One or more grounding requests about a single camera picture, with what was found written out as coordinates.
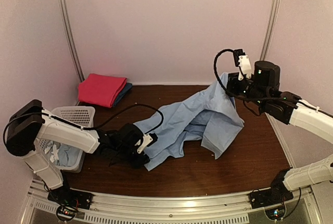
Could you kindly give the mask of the light blue shirt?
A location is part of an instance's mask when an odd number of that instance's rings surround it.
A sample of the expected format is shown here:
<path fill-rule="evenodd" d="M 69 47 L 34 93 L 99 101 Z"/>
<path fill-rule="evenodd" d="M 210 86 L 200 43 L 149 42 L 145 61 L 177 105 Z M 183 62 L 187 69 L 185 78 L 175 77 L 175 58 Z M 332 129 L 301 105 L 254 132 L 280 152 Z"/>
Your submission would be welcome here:
<path fill-rule="evenodd" d="M 145 148 L 150 161 L 145 164 L 151 171 L 168 157 L 184 156 L 184 142 L 197 141 L 219 158 L 244 127 L 244 121 L 236 110 L 235 100 L 222 89 L 228 74 L 220 76 L 207 89 L 189 98 L 160 107 L 150 118 L 135 125 L 143 132 L 152 130 L 157 141 Z"/>

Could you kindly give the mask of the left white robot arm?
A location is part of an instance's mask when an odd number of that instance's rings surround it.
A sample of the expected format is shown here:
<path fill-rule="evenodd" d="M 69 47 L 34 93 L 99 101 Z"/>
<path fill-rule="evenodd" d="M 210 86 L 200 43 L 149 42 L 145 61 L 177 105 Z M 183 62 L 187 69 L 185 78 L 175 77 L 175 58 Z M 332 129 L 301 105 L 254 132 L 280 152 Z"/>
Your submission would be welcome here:
<path fill-rule="evenodd" d="M 116 131 L 84 127 L 45 110 L 37 99 L 22 107 L 4 128 L 4 145 L 9 153 L 21 157 L 49 189 L 55 190 L 57 200 L 70 205 L 75 200 L 74 192 L 65 186 L 62 173 L 46 158 L 38 140 L 55 141 L 107 159 L 122 157 L 132 166 L 140 167 L 149 162 L 144 150 L 157 140 L 157 136 L 143 133 L 131 123 Z"/>

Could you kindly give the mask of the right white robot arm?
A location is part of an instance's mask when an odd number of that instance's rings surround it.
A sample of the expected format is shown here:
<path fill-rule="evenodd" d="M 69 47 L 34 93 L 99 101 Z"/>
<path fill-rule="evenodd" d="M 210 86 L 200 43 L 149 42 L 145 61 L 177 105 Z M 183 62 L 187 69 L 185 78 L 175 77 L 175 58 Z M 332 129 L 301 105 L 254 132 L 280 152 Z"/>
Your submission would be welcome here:
<path fill-rule="evenodd" d="M 227 94 L 244 103 L 258 107 L 258 113 L 266 113 L 276 120 L 304 129 L 323 140 L 332 142 L 332 115 L 310 105 L 302 97 L 282 92 L 280 67 L 269 61 L 256 61 L 252 67 L 243 55 L 235 62 L 238 73 L 228 76 Z M 332 156 L 300 168 L 279 172 L 267 192 L 267 200 L 279 203 L 287 191 L 332 180 Z"/>

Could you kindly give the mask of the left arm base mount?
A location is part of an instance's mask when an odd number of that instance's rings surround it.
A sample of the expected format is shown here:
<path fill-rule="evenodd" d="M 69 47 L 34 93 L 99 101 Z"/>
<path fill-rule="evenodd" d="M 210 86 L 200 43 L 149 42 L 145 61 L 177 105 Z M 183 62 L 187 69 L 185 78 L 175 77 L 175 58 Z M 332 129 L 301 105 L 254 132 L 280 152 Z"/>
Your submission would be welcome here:
<path fill-rule="evenodd" d="M 58 205 L 75 209 L 90 209 L 93 194 L 71 189 L 66 177 L 61 187 L 52 190 L 45 183 L 44 189 L 48 192 L 48 200 L 56 202 Z"/>

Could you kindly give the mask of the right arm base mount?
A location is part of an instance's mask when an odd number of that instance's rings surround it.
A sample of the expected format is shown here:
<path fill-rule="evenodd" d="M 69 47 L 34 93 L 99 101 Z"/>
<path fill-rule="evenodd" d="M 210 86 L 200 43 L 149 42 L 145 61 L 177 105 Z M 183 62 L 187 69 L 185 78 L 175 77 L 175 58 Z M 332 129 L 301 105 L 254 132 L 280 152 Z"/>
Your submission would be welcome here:
<path fill-rule="evenodd" d="M 283 204 L 293 199 L 293 193 L 284 186 L 284 176 L 290 169 L 281 170 L 271 182 L 270 188 L 265 190 L 254 189 L 249 193 L 252 209 Z"/>

